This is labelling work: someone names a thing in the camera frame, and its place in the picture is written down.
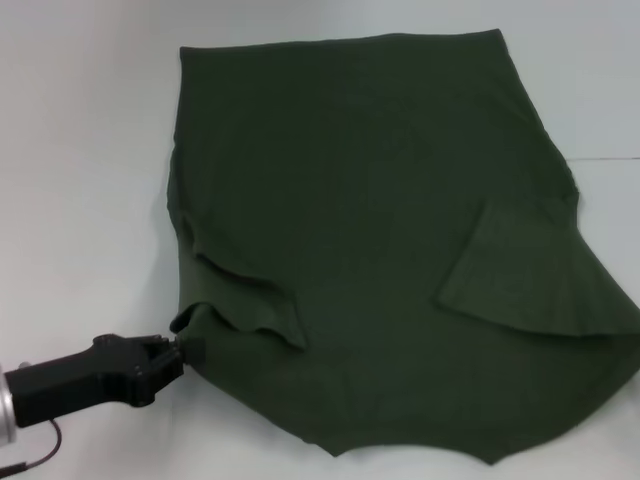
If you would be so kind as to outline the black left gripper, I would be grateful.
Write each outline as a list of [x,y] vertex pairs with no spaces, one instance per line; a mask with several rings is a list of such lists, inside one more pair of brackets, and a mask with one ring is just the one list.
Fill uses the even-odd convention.
[[19,428],[103,403],[140,408],[184,373],[205,361],[201,339],[159,335],[101,335],[80,352],[7,373]]

